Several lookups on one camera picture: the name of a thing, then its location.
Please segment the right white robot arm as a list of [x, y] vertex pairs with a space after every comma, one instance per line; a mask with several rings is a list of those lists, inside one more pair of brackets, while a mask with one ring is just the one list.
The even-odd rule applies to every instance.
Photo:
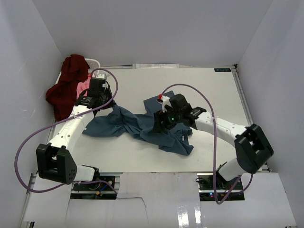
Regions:
[[207, 132], [231, 144], [236, 157], [216, 169], [215, 185], [226, 189], [244, 173], [255, 174], [273, 156], [274, 150], [262, 128], [257, 124], [243, 126], [212, 117], [201, 107], [191, 107], [182, 94], [172, 97], [159, 95], [161, 110], [154, 113], [152, 132], [163, 133], [182, 123], [198, 131]]

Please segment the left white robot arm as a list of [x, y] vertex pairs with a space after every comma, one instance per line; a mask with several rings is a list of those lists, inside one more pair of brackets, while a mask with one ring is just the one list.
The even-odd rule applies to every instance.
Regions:
[[97, 168], [77, 165], [72, 152], [87, 125], [100, 110], [112, 108], [115, 102], [105, 74], [90, 79], [89, 88], [78, 97], [70, 117], [59, 132], [36, 149], [38, 174], [42, 179], [63, 184], [83, 181], [91, 190], [100, 185]]

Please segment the teal blue t shirt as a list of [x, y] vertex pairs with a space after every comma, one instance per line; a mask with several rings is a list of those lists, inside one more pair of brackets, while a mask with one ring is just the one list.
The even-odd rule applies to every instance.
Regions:
[[164, 133], [152, 133], [153, 114], [161, 110], [157, 97], [144, 100], [145, 114], [133, 114], [129, 110], [115, 105], [106, 116], [95, 117], [83, 131], [84, 135], [95, 138], [119, 137], [123, 133], [130, 134], [134, 139], [157, 145], [160, 150], [188, 156], [194, 149], [189, 144], [192, 129], [179, 123]]

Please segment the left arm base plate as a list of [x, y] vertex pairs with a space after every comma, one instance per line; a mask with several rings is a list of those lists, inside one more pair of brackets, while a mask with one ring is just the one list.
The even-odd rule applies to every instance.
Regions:
[[[120, 176], [106, 174], [100, 176], [102, 181], [108, 182], [116, 192], [119, 190]], [[116, 193], [106, 183], [75, 184], [72, 187], [71, 200], [115, 200]]]

